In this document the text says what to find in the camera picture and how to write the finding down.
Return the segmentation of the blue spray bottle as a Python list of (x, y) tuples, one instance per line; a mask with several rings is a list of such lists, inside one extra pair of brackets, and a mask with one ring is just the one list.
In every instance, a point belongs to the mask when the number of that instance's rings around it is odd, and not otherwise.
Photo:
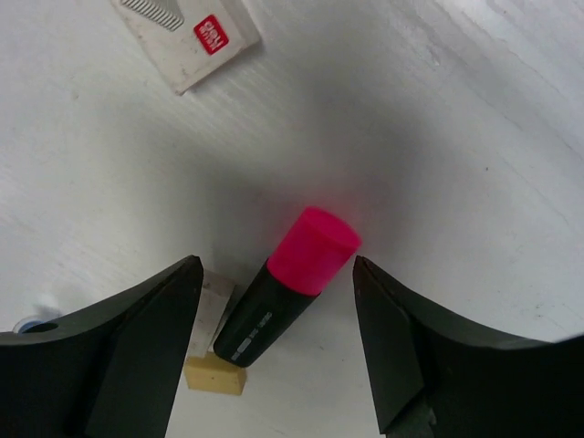
[(13, 331), (17, 334), (23, 334), (27, 330), (38, 325), (46, 324), (59, 318), (61, 315), (62, 313), (58, 308), (37, 306), (32, 316), (25, 317), (15, 324)]

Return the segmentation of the tan eraser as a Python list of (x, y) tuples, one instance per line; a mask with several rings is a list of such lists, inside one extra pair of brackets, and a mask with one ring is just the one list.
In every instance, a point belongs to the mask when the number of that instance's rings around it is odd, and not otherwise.
[(246, 369), (222, 360), (212, 352), (202, 358), (188, 357), (183, 372), (192, 391), (240, 396), (247, 380)]

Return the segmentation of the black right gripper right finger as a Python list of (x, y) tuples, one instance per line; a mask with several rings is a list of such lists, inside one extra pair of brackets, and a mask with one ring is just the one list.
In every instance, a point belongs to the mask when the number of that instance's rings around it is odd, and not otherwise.
[(583, 338), (479, 324), (369, 259), (353, 267), (372, 399), (385, 437), (580, 437)]

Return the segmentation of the white staples box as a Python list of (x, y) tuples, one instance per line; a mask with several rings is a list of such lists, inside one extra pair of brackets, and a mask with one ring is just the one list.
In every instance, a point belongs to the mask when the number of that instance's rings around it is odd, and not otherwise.
[(179, 96), (260, 41), (242, 1), (114, 0), (111, 5)]

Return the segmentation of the grey eraser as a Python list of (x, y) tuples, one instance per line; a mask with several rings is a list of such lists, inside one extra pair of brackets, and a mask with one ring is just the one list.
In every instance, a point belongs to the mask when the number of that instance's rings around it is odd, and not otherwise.
[(224, 324), (235, 282), (205, 269), (193, 330), (186, 356), (203, 358), (212, 349)]

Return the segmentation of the pink highlighter marker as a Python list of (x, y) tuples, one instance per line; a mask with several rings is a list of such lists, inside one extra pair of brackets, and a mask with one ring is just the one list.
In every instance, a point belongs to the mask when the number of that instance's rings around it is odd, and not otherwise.
[(318, 207), (306, 208), (235, 305), (213, 350), (239, 368), (265, 353), (361, 246), (349, 224)]

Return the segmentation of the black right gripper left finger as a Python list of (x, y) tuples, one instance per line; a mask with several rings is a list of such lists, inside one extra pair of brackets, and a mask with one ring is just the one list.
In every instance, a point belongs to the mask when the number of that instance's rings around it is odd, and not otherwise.
[(163, 437), (202, 283), (188, 255), (91, 306), (2, 333), (2, 436)]

